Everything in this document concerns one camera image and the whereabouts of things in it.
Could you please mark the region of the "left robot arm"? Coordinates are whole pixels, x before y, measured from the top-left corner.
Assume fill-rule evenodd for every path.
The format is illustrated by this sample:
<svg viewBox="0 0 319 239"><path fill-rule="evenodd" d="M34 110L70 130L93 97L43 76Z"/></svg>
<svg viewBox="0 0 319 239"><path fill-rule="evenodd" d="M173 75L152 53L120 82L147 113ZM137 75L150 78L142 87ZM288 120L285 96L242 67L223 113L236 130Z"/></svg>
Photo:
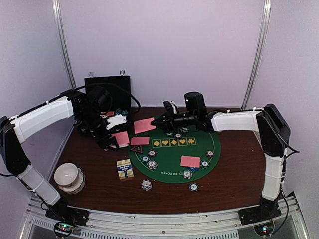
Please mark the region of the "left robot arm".
<svg viewBox="0 0 319 239"><path fill-rule="evenodd" d="M47 127L75 118L93 132L101 149L118 150L117 140L111 133L113 126L101 116L102 106L111 100L103 87L97 86L88 94L70 89L25 112L0 119L0 154L8 172L46 204L53 206L53 214L61 221L69 220L72 211L60 202L60 193L32 165L24 151L24 144Z"/></svg>

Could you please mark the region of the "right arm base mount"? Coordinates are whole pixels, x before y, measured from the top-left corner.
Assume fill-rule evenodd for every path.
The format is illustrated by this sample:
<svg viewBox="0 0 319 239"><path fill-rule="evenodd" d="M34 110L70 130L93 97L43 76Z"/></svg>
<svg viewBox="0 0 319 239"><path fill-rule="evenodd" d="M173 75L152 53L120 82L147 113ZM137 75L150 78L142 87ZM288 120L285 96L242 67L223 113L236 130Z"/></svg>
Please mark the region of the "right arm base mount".
<svg viewBox="0 0 319 239"><path fill-rule="evenodd" d="M269 221L281 215L280 209L273 209L272 211L262 211L260 206L245 208L238 211L241 225L256 224L263 221Z"/></svg>

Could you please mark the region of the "dealt card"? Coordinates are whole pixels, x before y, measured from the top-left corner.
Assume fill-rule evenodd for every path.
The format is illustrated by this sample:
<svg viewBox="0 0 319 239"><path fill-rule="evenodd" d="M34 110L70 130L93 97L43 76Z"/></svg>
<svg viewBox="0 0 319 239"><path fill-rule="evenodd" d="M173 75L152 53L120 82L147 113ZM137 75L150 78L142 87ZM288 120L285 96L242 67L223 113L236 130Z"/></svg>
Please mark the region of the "dealt card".
<svg viewBox="0 0 319 239"><path fill-rule="evenodd" d="M200 167L200 157L183 155L181 157L180 165L181 165L181 167L199 168Z"/></svg>
<svg viewBox="0 0 319 239"><path fill-rule="evenodd" d="M156 129L156 126L151 125L151 122L154 121L155 118L147 118L147 119L142 119L134 122L134 133L135 134L140 134L143 132L151 131Z"/></svg>
<svg viewBox="0 0 319 239"><path fill-rule="evenodd" d="M131 139L131 145L149 145L150 138L149 137L133 137Z"/></svg>

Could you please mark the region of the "blue beige 10 chip stack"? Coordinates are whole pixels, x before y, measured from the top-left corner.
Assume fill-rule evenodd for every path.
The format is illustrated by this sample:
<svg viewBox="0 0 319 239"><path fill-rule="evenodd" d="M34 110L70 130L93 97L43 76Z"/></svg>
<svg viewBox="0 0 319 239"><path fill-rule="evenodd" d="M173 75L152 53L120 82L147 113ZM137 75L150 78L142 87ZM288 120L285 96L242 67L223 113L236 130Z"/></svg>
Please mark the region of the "blue beige 10 chip stack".
<svg viewBox="0 0 319 239"><path fill-rule="evenodd" d="M152 188L152 182L149 179L145 179L141 182L141 188L145 191L149 191Z"/></svg>

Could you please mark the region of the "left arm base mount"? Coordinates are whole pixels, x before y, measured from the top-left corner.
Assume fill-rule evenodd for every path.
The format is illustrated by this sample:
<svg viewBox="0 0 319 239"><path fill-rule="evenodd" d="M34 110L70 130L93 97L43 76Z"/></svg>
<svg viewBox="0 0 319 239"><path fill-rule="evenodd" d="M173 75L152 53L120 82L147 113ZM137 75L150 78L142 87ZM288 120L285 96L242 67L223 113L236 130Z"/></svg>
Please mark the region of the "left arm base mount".
<svg viewBox="0 0 319 239"><path fill-rule="evenodd" d="M87 210L67 207L67 212L64 215L59 215L58 213L54 213L51 209L48 209L45 216L71 225L86 226L89 214L90 213Z"/></svg>

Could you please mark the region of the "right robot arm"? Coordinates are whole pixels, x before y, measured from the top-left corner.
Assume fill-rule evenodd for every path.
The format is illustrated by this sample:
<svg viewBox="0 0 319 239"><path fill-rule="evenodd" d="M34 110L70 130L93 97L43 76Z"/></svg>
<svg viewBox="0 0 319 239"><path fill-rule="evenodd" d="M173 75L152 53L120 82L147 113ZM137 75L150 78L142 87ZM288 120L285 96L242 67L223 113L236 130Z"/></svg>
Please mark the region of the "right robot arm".
<svg viewBox="0 0 319 239"><path fill-rule="evenodd" d="M202 93L193 91L184 95L186 110L180 111L172 101L165 101L165 112L151 122L165 133L177 134L189 126L204 133L218 133L248 137L251 149L257 149L265 158L265 176L261 191L264 202L256 208L259 219L267 219L274 211L272 203L279 194L286 173L291 130L278 108L269 103L246 110L208 111Z"/></svg>

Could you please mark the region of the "blue small blind button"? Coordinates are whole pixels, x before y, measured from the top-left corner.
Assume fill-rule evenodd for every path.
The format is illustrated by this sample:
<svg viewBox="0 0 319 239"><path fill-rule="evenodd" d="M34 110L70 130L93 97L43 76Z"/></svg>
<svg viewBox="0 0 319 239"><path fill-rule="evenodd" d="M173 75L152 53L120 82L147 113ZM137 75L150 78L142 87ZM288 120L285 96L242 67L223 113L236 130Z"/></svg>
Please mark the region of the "blue small blind button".
<svg viewBox="0 0 319 239"><path fill-rule="evenodd" d="M198 171L198 170L199 170L199 168L190 167L190 168L189 168L189 170L190 170L190 171L192 171L192 172L196 172L196 171Z"/></svg>

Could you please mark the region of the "blue green 50 chip stack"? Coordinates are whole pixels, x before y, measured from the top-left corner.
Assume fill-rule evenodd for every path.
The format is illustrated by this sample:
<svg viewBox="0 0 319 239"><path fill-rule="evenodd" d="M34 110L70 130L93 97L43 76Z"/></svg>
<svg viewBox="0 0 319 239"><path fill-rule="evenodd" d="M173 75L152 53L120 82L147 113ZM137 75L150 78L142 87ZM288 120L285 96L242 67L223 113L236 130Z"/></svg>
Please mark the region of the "blue green 50 chip stack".
<svg viewBox="0 0 319 239"><path fill-rule="evenodd" d="M197 183L190 183L188 188L189 191L196 192L199 190L199 185Z"/></svg>

